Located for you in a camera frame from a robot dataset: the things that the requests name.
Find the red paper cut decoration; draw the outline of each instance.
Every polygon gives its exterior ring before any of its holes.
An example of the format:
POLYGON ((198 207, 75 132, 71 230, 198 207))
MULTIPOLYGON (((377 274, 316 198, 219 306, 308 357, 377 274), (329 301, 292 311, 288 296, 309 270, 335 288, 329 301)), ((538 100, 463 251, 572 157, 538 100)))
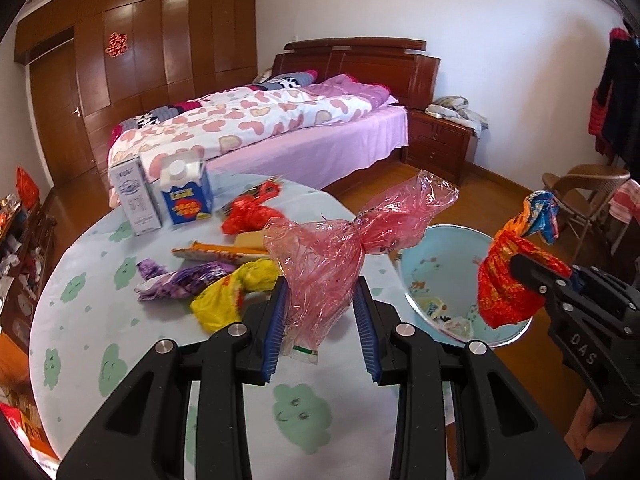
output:
POLYGON ((105 51, 109 56, 116 57, 127 51, 127 35, 116 34, 115 32, 109 37, 109 48, 105 51))

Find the headboard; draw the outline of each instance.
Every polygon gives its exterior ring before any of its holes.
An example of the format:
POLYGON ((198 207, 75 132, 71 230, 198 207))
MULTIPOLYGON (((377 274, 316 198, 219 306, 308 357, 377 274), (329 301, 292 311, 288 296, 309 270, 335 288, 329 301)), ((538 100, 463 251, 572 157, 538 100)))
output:
POLYGON ((424 110, 433 102, 440 60, 410 50, 426 42, 407 38, 325 38, 287 43, 273 63, 273 75, 317 70, 318 82, 338 74, 361 83, 382 83, 407 108, 424 110))

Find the white tablecloth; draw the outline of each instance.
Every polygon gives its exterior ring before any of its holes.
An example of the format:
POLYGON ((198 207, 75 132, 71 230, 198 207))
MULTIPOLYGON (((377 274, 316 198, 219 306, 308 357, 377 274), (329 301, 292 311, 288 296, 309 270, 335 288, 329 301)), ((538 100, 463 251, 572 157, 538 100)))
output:
MULTIPOLYGON (((264 178, 210 173, 210 179, 220 206, 264 178)), ((285 182, 281 195, 268 205, 296 222, 353 219, 330 195, 293 182, 285 182)), ((31 379, 42 423, 61 457, 157 340, 186 345, 209 336, 187 301, 136 300, 134 287, 143 281, 135 267, 140 260, 151 258, 175 270, 182 260, 171 255, 171 248, 192 240, 232 241, 220 231, 217 218, 176 228, 162 202, 160 206, 164 227, 139 237, 133 236, 121 208, 102 218, 66 251, 38 303, 31 331, 31 379)), ((395 305, 402 320, 420 323, 387 256, 367 256, 362 273, 377 300, 395 305)), ((194 478, 197 394, 196 387, 188 417, 187 479, 194 478)), ((318 365, 281 357, 268 386, 245 386, 254 478, 388 478, 397 399, 397 387, 372 383, 349 309, 322 343, 318 365), (277 421, 275 415, 284 410, 290 416, 280 418, 287 422, 277 421)))

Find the metal bolt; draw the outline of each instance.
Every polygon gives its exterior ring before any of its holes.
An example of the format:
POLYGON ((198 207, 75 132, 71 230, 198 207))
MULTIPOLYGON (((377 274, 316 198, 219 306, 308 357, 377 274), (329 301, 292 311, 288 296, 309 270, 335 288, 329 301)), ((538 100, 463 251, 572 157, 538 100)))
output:
POLYGON ((233 337, 239 337, 246 334, 246 326, 242 323, 233 323, 233 325, 229 326, 226 331, 233 337))
POLYGON ((168 354, 174 349, 174 342, 168 339, 162 339, 156 343, 156 352, 159 354, 168 354))
POLYGON ((415 334, 415 326, 408 323, 401 323, 396 326, 396 332, 404 337, 409 337, 415 334))
POLYGON ((472 341, 469 343, 469 350, 472 354, 483 355, 486 353, 486 345, 482 341, 472 341))

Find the transparent pink plastic bag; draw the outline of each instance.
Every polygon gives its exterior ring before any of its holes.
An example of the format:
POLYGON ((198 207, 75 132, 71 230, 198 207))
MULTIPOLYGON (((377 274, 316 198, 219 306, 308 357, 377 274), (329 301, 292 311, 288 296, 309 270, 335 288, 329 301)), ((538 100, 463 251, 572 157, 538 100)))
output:
POLYGON ((413 247, 457 199, 449 182, 421 171, 373 197, 353 222, 269 220, 264 246, 290 288, 283 354, 317 362, 320 343, 351 303, 365 254, 413 247))

